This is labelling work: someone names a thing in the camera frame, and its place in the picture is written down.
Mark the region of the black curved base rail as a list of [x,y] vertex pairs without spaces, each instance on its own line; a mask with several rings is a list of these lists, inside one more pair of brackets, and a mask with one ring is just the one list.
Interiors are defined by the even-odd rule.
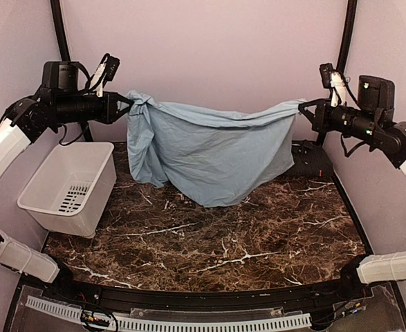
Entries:
[[12,298],[5,331],[99,331],[26,307],[29,295],[81,306],[86,311],[143,317],[246,316],[250,319],[310,314],[312,326],[294,331],[406,331],[406,309],[398,286],[385,282],[354,293],[337,280],[269,290],[229,293],[177,293],[133,290],[71,281],[47,286],[22,277]]

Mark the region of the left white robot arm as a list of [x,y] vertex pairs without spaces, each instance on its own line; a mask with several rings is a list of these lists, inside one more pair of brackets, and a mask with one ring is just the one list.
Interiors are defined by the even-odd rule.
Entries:
[[[42,112],[29,98],[16,102],[0,122],[0,178],[15,159],[46,130],[45,120],[33,121]],[[116,183],[110,142],[77,142],[57,146],[40,165],[17,205],[51,232],[92,238]],[[65,302],[79,295],[71,271],[49,255],[28,247],[0,229],[0,264],[18,273],[51,284]]]

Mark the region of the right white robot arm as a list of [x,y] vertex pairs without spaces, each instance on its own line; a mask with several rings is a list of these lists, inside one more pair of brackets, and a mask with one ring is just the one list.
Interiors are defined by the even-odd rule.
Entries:
[[[299,112],[318,133],[336,131],[341,134],[340,143],[344,155],[350,155],[367,145],[370,151],[380,150],[389,162],[406,176],[406,122],[384,119],[386,109],[373,113],[343,104],[333,107],[327,99],[303,102]],[[383,255],[360,255],[342,269],[342,279],[334,286],[335,295],[348,300],[361,285],[406,280],[406,251]]]

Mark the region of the left black frame post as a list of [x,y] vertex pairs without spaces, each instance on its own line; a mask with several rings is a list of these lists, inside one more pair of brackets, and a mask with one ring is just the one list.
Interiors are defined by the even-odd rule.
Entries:
[[[69,53],[68,42],[64,28],[61,1],[50,0],[50,9],[52,12],[53,25],[55,28],[55,35],[61,60],[64,62],[69,62],[71,60],[71,56]],[[91,134],[91,130],[89,129],[88,122],[79,122],[78,124],[81,129],[82,137],[85,139],[85,141],[92,142],[93,136]]]

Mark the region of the black frame post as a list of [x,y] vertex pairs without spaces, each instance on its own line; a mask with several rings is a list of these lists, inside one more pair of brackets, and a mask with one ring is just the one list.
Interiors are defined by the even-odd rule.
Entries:
[[[64,28],[61,1],[50,0],[50,9],[52,12],[53,25],[55,28],[55,35],[61,60],[64,62],[69,62],[71,60],[71,56],[69,53],[68,42]],[[89,129],[88,122],[79,122],[78,124],[81,129],[82,137],[85,139],[85,141],[92,142],[93,136],[91,134],[91,130]]]
[[345,72],[347,65],[347,59],[349,56],[349,50],[351,46],[351,38],[353,34],[353,27],[356,20],[356,11],[357,11],[358,1],[357,0],[348,0],[347,1],[347,10],[344,20],[344,29],[342,33],[342,40],[340,44],[340,52],[337,60],[337,69],[340,72]]

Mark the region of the white plastic laundry bin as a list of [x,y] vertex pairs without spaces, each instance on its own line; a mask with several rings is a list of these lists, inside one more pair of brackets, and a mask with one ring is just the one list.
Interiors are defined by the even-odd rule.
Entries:
[[58,145],[17,199],[51,232],[93,238],[116,183],[111,142]]

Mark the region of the light blue garment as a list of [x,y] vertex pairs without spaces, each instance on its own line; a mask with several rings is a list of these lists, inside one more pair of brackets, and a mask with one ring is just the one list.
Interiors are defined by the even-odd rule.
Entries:
[[158,102],[132,90],[127,153],[133,179],[171,183],[204,207],[236,205],[294,164],[293,125],[301,100],[258,113]]

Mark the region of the black pinstriped shirt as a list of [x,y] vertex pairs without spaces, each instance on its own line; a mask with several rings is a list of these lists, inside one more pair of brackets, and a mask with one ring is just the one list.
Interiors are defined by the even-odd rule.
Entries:
[[284,176],[332,177],[333,163],[323,148],[310,140],[292,141],[294,165]]

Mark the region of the right black frame post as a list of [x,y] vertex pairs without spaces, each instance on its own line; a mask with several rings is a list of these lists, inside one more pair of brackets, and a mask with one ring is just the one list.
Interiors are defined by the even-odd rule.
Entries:
[[356,11],[357,11],[358,1],[357,0],[348,0],[347,1],[347,10],[344,20],[344,29],[342,33],[342,40],[340,44],[340,52],[337,60],[337,69],[340,72],[345,72],[347,65],[347,59],[349,56],[349,50],[351,46],[351,38],[353,34],[353,27],[356,20]]

